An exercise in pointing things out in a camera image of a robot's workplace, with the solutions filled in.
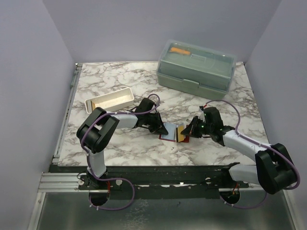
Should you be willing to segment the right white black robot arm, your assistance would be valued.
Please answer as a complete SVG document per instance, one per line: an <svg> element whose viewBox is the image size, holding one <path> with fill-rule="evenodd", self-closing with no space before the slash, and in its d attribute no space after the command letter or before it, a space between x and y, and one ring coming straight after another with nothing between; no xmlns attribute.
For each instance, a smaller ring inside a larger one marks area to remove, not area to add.
<svg viewBox="0 0 307 230"><path fill-rule="evenodd" d="M230 188L243 181L260 185L267 193L273 195L280 190L298 185L298 173L282 144L263 144L239 134L234 127L225 126L217 108L202 108L203 116L193 117L190 124L181 131L184 136L204 138L209 136L221 146L234 149L255 163L243 165L235 163L228 172L221 175L223 186Z"/></svg>

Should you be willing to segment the red leather card holder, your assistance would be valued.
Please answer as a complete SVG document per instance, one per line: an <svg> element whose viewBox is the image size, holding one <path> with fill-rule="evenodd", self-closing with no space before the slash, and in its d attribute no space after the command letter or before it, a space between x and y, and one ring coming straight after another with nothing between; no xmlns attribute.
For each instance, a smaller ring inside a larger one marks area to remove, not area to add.
<svg viewBox="0 0 307 230"><path fill-rule="evenodd" d="M176 127L178 125L172 124L172 123L164 123L164 126L168 130L168 135L159 135L160 140L170 141L170 142L176 142ZM185 140L181 143L189 143L189 137L185 136Z"/></svg>

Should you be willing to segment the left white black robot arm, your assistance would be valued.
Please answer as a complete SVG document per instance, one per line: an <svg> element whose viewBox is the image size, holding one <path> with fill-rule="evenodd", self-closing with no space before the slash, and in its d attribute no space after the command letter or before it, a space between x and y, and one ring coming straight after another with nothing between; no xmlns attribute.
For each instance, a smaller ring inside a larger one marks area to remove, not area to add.
<svg viewBox="0 0 307 230"><path fill-rule="evenodd" d="M122 128L145 128L151 134L168 135L160 113L160 101L143 98L138 106L126 112L108 112L100 107L94 109L78 128L76 137L86 152L90 184L95 189L106 185L104 149L115 130Z"/></svg>

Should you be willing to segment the gold credit card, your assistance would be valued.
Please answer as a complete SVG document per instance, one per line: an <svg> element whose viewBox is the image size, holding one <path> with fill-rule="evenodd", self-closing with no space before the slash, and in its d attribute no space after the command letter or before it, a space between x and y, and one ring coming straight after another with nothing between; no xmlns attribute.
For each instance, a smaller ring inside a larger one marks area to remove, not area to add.
<svg viewBox="0 0 307 230"><path fill-rule="evenodd" d="M185 140L185 135L181 134L181 132L185 129L184 125L178 125L176 127L176 142L183 142Z"/></svg>

